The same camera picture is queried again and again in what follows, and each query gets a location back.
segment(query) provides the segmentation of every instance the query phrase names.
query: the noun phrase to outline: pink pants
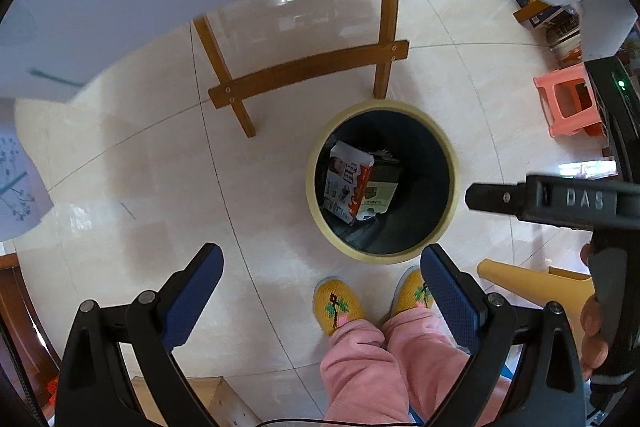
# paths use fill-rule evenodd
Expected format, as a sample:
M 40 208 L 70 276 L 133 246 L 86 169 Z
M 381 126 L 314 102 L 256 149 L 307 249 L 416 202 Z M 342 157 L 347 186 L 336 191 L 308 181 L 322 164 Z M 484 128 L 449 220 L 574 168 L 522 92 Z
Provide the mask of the pink pants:
M 431 310 L 414 308 L 388 320 L 384 333 L 363 319 L 335 331 L 320 364 L 329 394 L 324 419 L 408 422 L 409 405 L 430 418 L 468 360 L 440 332 L 441 324 Z M 478 425 L 495 419 L 510 383 L 500 377 Z

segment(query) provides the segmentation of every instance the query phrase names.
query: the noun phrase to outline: wooden table leg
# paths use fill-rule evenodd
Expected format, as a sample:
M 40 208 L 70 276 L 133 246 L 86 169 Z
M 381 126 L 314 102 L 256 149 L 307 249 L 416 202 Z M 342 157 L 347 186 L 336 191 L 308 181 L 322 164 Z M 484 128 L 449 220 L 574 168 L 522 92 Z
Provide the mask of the wooden table leg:
M 233 82 L 233 78 L 231 77 L 231 73 L 229 73 L 229 68 L 227 68 L 226 66 L 224 57 L 220 52 L 220 47 L 218 46 L 218 42 L 216 41 L 216 37 L 213 34 L 213 30 L 211 29 L 207 16 L 205 15 L 194 19 L 193 25 L 198 32 L 198 36 L 200 37 L 200 41 L 202 42 L 204 51 L 207 52 L 209 62 L 211 62 L 211 66 L 216 72 L 220 84 L 224 85 Z M 237 102 L 232 101 L 231 108 L 234 110 L 236 118 L 238 118 L 242 129 L 244 129 L 244 133 L 247 135 L 247 138 L 254 137 L 255 126 L 251 121 L 251 118 L 249 117 L 249 114 L 247 113 L 242 100 L 238 100 Z
M 387 44 L 396 40 L 396 24 L 398 23 L 398 0 L 382 0 L 380 7 L 380 33 L 379 44 Z M 373 97 L 382 99 L 386 97 L 386 90 L 389 85 L 389 75 L 391 74 L 391 64 L 389 62 L 376 64 L 376 79 L 373 85 Z

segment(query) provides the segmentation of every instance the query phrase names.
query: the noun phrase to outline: yellow slipper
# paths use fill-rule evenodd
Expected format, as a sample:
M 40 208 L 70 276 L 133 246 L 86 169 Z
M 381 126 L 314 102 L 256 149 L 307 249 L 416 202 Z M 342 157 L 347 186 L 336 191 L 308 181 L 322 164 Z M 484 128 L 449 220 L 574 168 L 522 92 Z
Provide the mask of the yellow slipper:
M 316 286 L 314 315 L 322 331 L 329 336 L 346 323 L 364 318 L 360 302 L 351 288 L 335 277 L 324 279 Z
M 433 296 L 422 279 L 420 268 L 411 267 L 396 286 L 393 304 L 391 304 L 391 316 L 395 317 L 400 312 L 412 308 L 431 308 Z

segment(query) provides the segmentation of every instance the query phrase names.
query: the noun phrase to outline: human hand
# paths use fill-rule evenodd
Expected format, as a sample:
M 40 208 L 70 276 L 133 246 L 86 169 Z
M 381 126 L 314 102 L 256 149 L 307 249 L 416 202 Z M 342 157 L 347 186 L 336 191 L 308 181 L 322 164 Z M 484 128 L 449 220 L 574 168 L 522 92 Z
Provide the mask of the human hand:
M 580 250 L 580 259 L 587 264 L 588 256 L 593 253 L 593 247 L 588 244 Z M 609 344 L 602 338 L 600 328 L 602 327 L 604 316 L 602 309 L 596 301 L 596 296 L 592 295 L 587 299 L 580 314 L 580 324 L 584 330 L 582 339 L 582 356 L 580 357 L 580 368 L 582 369 L 582 379 L 591 378 L 591 373 L 600 367 L 609 354 Z

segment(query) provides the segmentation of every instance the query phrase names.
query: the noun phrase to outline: orange stool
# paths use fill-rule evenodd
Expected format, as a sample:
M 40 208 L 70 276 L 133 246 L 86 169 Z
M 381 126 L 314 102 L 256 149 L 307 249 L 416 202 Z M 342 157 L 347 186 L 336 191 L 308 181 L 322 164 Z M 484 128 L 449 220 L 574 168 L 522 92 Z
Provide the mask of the orange stool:
M 600 124 L 600 115 L 596 106 L 596 100 L 593 96 L 593 90 L 589 85 L 587 71 L 584 69 L 582 63 L 576 64 L 564 70 L 551 71 L 550 73 L 538 76 L 533 79 L 533 83 L 538 89 L 543 89 L 546 94 L 546 99 L 549 104 L 549 111 L 551 112 L 549 123 L 549 134 L 551 137 L 556 137 L 559 134 L 571 136 L 577 133 L 580 129 L 588 127 L 590 136 L 593 134 L 593 127 L 596 124 Z M 589 93 L 591 99 L 591 105 L 587 108 L 583 108 L 584 104 L 580 101 L 578 95 L 577 86 L 584 84 Z M 563 116 L 562 110 L 558 103 L 558 97 L 556 97 L 556 86 L 567 87 L 571 93 L 572 100 L 575 105 L 576 113 L 571 116 Z

